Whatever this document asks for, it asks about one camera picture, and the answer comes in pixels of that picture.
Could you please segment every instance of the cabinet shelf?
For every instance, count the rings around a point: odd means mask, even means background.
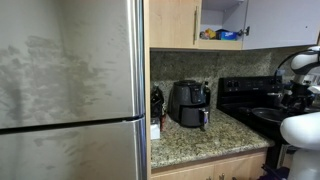
[[[199,40],[202,50],[241,50],[241,41]]]

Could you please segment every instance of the cabinet door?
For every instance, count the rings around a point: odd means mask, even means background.
[[[219,176],[222,176],[222,174],[224,174],[225,180],[231,180],[232,177],[235,177],[237,180],[258,179],[263,175],[261,166],[264,162],[264,154],[221,162],[214,167],[214,179],[220,179]]]
[[[243,49],[314,45],[320,30],[319,0],[249,0]]]
[[[212,180],[213,166],[200,167],[170,174],[154,176],[151,180]]]
[[[150,0],[150,47],[196,48],[201,0]]]

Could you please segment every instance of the lower cabinet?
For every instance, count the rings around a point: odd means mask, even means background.
[[[213,166],[206,166],[160,176],[151,176],[151,180],[212,180],[213,168]]]
[[[263,175],[265,155],[225,160],[214,166],[214,180],[255,180]]]
[[[266,153],[259,152],[167,167],[153,170],[151,180],[255,180],[263,175],[265,158]]]

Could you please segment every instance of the stainless steel refrigerator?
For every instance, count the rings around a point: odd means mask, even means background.
[[[146,179],[141,0],[0,1],[0,179]]]

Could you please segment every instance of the open cabinet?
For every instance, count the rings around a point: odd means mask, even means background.
[[[319,0],[150,0],[152,48],[246,50],[315,45]],[[242,31],[236,41],[202,40],[210,28]]]

